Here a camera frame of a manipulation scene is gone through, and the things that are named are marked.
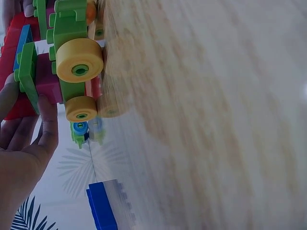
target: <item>tropical leaf wallpaper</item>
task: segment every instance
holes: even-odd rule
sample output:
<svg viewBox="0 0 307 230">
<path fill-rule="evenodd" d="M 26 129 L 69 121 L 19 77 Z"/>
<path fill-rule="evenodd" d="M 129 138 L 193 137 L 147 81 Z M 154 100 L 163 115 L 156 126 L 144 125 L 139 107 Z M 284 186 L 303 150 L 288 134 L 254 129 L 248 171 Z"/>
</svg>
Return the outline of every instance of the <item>tropical leaf wallpaper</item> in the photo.
<svg viewBox="0 0 307 230">
<path fill-rule="evenodd" d="M 11 230 L 55 230 L 56 222 L 49 224 L 47 216 L 42 218 L 40 207 L 35 209 L 35 196 L 30 202 L 28 197 L 16 212 Z"/>
<path fill-rule="evenodd" d="M 83 144 L 81 150 L 66 150 L 67 155 L 62 156 L 63 160 L 59 161 L 58 167 L 59 176 L 66 178 L 62 187 L 72 197 L 86 196 L 88 184 L 97 182 L 89 145 Z"/>
</svg>

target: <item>pink block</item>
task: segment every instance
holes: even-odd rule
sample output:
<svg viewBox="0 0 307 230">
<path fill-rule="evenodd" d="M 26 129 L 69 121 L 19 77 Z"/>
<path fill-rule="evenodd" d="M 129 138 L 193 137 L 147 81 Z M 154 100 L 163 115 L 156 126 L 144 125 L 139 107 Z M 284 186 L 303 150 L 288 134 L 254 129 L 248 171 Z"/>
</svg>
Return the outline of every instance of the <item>pink block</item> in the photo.
<svg viewBox="0 0 307 230">
<path fill-rule="evenodd" d="M 35 86 L 38 94 L 44 94 L 52 104 L 63 102 L 59 78 L 52 74 L 48 54 L 37 56 Z"/>
<path fill-rule="evenodd" d="M 50 29 L 49 16 L 50 14 L 54 13 L 54 2 L 55 0 L 49 0 L 46 6 L 47 29 Z"/>
</svg>

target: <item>wooden floor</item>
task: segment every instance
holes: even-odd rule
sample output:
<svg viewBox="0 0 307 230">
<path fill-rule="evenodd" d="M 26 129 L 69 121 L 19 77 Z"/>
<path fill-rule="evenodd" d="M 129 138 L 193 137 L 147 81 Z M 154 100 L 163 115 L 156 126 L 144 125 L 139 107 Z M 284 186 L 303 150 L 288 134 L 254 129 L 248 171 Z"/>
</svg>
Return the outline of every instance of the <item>wooden floor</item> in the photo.
<svg viewBox="0 0 307 230">
<path fill-rule="evenodd" d="M 120 229 L 306 229 L 307 1 L 101 6 L 122 115 L 91 150 L 130 202 Z"/>
</svg>

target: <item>blue block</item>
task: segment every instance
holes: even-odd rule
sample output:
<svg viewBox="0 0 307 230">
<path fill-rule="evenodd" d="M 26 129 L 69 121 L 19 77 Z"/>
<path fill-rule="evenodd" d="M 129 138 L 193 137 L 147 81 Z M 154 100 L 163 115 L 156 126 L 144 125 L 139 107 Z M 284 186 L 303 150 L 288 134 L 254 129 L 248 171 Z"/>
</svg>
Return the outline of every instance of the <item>blue block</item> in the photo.
<svg viewBox="0 0 307 230">
<path fill-rule="evenodd" d="M 111 205 L 102 182 L 90 184 L 86 190 L 98 230 L 118 230 Z"/>
<path fill-rule="evenodd" d="M 99 226 L 99 223 L 98 223 L 98 220 L 97 220 L 97 215 L 96 215 L 96 212 L 95 212 L 95 208 L 94 208 L 91 192 L 90 192 L 89 189 L 86 190 L 86 194 L 87 194 L 87 197 L 88 197 L 88 201 L 90 203 L 90 207 L 91 207 L 92 215 L 94 217 L 94 222 L 95 222 L 96 228 L 97 228 L 97 230 L 101 230 L 100 226 Z"/>
<path fill-rule="evenodd" d="M 73 123 L 72 129 L 73 129 L 73 132 L 76 135 L 82 136 L 82 135 L 86 134 L 86 132 L 87 132 L 87 129 L 88 129 L 87 122 L 83 121 L 83 122 Z"/>
<path fill-rule="evenodd" d="M 13 71 L 19 68 L 19 64 L 17 63 L 17 54 L 21 53 L 23 50 L 24 44 L 29 43 L 29 42 L 33 42 L 31 26 L 24 25 L 23 29 L 21 30 L 20 37 L 19 37 Z"/>
</svg>

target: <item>green block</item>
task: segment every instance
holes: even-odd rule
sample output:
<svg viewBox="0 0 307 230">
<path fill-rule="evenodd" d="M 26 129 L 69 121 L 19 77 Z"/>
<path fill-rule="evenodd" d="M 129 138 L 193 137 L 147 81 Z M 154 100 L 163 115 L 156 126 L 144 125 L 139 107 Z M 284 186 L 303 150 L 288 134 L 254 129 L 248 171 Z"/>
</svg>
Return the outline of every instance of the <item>green block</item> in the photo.
<svg viewBox="0 0 307 230">
<path fill-rule="evenodd" d="M 79 148 L 81 149 L 82 144 L 85 142 L 84 135 L 82 135 L 82 136 L 76 135 L 73 131 L 72 122 L 70 122 L 70 124 L 71 124 L 71 139 L 76 144 L 78 144 Z"/>
<path fill-rule="evenodd" d="M 21 92 L 25 92 L 35 112 L 39 114 L 38 94 L 35 88 L 35 72 L 37 53 L 34 42 L 26 43 L 21 53 L 17 55 L 19 69 L 14 71 L 14 79 L 19 82 Z"/>
<path fill-rule="evenodd" d="M 34 17 L 38 18 L 39 32 L 41 40 L 47 37 L 47 17 L 46 17 L 46 4 L 47 0 L 33 0 Z"/>
<path fill-rule="evenodd" d="M 85 95 L 85 82 L 69 83 L 59 79 L 64 103 L 69 99 Z"/>
<path fill-rule="evenodd" d="M 47 30 L 47 43 L 54 44 L 55 52 L 72 39 L 87 38 L 86 6 L 87 0 L 55 2 L 55 13 L 49 17 L 53 28 Z"/>
<path fill-rule="evenodd" d="M 86 21 L 86 0 L 62 0 L 56 1 L 54 4 L 55 12 L 60 13 L 60 17 L 75 17 L 77 22 Z"/>
</svg>

